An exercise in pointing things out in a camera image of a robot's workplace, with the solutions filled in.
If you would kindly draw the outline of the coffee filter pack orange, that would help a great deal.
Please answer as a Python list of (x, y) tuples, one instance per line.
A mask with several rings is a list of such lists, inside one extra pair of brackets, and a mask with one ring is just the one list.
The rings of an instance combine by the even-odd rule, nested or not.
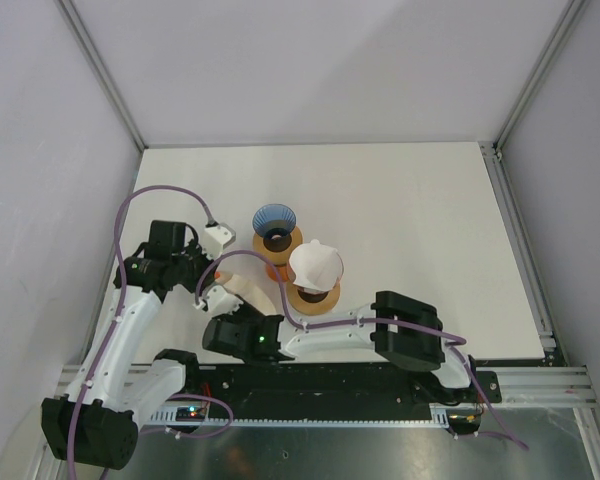
[(269, 296), (252, 280), (229, 271), (217, 271), (215, 281), (231, 294), (239, 296), (264, 315), (275, 315), (277, 309)]

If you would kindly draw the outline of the orange glass carafe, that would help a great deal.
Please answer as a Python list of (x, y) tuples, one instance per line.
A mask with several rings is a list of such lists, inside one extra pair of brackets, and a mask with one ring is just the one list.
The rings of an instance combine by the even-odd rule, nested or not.
[(287, 265), (266, 265), (265, 271), (272, 281), (281, 280), (284, 283), (289, 281), (289, 268)]

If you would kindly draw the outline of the white paper coffee filter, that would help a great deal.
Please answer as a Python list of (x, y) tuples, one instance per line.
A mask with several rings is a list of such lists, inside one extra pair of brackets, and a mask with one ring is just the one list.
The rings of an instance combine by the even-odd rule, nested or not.
[(335, 247), (317, 239), (295, 248), (288, 260), (289, 280), (314, 293), (332, 290), (344, 273), (343, 260)]

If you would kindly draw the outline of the blue glass dripper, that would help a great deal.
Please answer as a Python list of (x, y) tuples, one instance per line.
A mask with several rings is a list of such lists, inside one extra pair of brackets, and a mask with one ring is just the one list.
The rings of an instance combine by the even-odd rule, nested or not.
[(252, 226), (254, 232), (262, 238), (286, 236), (296, 227), (296, 215), (284, 204), (267, 204), (255, 212)]

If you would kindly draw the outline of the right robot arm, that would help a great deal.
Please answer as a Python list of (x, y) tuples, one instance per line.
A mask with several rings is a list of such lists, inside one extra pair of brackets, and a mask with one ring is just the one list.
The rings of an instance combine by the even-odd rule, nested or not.
[(268, 365), (312, 353), (370, 350), (408, 372), (431, 373), (443, 393), (464, 401), (477, 389), (469, 357), (457, 348), (466, 341), (443, 331), (437, 309), (392, 291), (343, 313), (306, 318), (266, 315), (241, 297), (224, 294), (208, 302), (211, 319), (202, 336), (205, 350)]

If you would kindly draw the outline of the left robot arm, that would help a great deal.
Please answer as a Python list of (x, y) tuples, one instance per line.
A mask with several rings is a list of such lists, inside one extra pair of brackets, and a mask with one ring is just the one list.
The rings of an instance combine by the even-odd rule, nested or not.
[(187, 400), (199, 392), (201, 376), (188, 367), (196, 357), (180, 350), (163, 351), (140, 380), (125, 382), (166, 295), (177, 286), (190, 293), (207, 286), (205, 269), (233, 239), (215, 221), (201, 233), (185, 222), (152, 221), (148, 240), (116, 271), (107, 327), (63, 395), (42, 402), (41, 428), (55, 458), (120, 470), (142, 426), (169, 396)]

